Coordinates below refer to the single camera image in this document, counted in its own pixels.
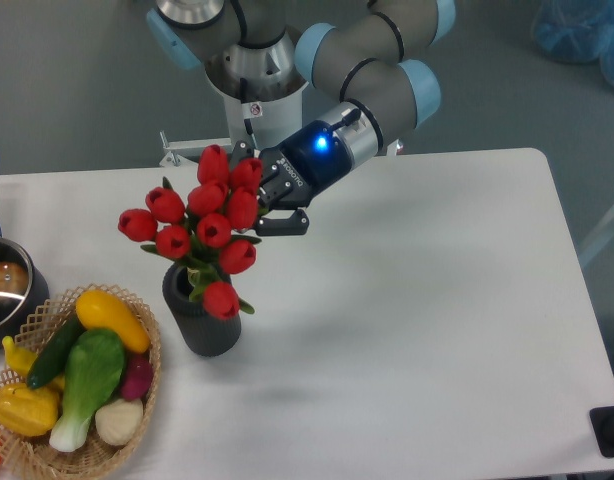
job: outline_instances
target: cooking pot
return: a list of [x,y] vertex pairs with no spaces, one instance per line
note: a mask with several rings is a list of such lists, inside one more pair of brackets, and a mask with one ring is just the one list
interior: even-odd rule
[[48,297],[47,282],[29,254],[0,230],[0,348],[3,337],[19,333],[27,315]]

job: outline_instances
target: cucumber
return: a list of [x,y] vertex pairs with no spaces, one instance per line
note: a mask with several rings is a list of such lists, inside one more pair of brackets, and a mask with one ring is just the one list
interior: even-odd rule
[[27,374],[27,386],[34,390],[51,382],[65,370],[67,357],[76,340],[85,332],[85,327],[74,314],[54,333]]

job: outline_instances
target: blue led light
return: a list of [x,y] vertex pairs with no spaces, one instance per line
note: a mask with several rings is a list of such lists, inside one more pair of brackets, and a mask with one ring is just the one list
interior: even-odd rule
[[314,143],[314,148],[317,152],[321,153],[324,153],[329,150],[329,142],[327,141],[327,137],[325,137],[324,135],[318,137],[316,139],[316,142]]

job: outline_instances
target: gray floor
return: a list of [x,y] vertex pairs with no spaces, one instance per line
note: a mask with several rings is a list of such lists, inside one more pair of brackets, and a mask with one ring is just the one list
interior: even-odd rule
[[[535,147],[549,158],[578,244],[614,203],[614,90],[596,65],[549,61],[530,39],[537,0],[457,0],[453,31],[421,59],[440,111],[405,135],[406,153]],[[344,27],[362,0],[287,0],[288,23]],[[200,70],[158,50],[150,0],[0,0],[2,173],[155,166],[170,140],[228,136]],[[305,119],[333,105],[306,93]],[[585,272],[614,353],[614,242]]]

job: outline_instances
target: bok choy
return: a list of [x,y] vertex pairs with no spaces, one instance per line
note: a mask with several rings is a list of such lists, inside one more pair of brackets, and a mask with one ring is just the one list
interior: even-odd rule
[[67,358],[63,415],[51,431],[49,444],[60,452],[82,447],[93,415],[111,397],[125,368],[125,349],[111,330],[83,333]]

